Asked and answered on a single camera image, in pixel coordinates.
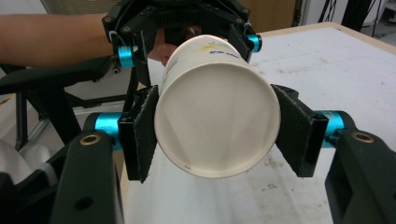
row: blue spacer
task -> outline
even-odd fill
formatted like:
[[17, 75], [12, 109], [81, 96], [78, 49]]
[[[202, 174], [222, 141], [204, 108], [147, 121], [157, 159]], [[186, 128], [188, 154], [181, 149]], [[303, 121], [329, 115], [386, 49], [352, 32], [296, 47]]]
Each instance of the blue spacer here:
[[345, 129], [345, 124], [341, 116], [336, 111], [324, 110], [324, 111], [315, 111], [317, 114], [324, 115], [327, 119], [329, 119], [329, 123], [327, 125], [326, 133], [323, 139], [322, 147], [334, 147], [331, 143], [326, 141], [326, 139], [334, 139], [335, 132], [337, 130]]
[[253, 52], [259, 52], [262, 49], [262, 38], [259, 35], [248, 35], [247, 38], [254, 44]]
[[118, 120], [121, 116], [121, 112], [114, 113], [101, 113], [96, 119], [95, 130], [102, 130], [107, 135], [112, 137], [115, 141], [113, 146], [114, 150], [122, 149], [119, 139], [119, 124]]
[[122, 67], [134, 67], [134, 54], [131, 47], [121, 46], [119, 47], [119, 58]]

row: paper cup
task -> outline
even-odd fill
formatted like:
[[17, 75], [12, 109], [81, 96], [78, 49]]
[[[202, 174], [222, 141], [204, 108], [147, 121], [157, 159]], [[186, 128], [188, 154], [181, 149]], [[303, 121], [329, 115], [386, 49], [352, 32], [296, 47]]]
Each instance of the paper cup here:
[[276, 140], [280, 113], [271, 86], [232, 45], [200, 35], [169, 59], [154, 122], [171, 162], [215, 178], [258, 163]]

